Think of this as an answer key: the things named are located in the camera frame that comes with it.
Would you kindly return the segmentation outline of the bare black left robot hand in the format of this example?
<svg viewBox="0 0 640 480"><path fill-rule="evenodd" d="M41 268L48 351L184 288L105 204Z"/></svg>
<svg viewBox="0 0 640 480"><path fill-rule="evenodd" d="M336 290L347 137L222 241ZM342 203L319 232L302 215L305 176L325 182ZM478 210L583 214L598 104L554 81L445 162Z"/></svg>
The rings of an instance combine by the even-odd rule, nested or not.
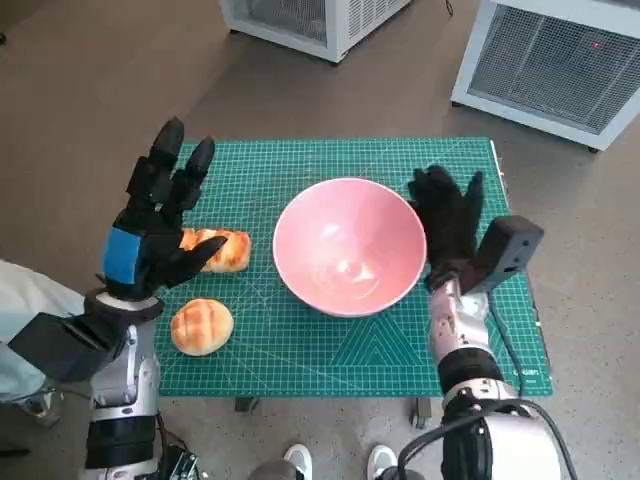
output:
<svg viewBox="0 0 640 480"><path fill-rule="evenodd" d="M189 250L180 247L183 214L200 198L215 151L214 140L206 137L178 168L183 141L184 124L172 117L136 162L126 188L129 200L112 224L104 251L103 274L113 297L139 301L161 287L184 283L227 242L214 236Z"/></svg>

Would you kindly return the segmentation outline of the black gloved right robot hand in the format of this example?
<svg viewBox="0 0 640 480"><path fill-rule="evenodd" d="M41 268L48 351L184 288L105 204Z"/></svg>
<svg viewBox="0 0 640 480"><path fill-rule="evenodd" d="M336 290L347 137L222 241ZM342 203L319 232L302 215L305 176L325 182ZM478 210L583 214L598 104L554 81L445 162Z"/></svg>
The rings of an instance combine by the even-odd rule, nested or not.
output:
<svg viewBox="0 0 640 480"><path fill-rule="evenodd" d="M440 165L416 169L408 183L409 204L420 219L430 273L425 283L435 291L458 278L476 252L476 232L484 202L484 176L477 171L461 190Z"/></svg>

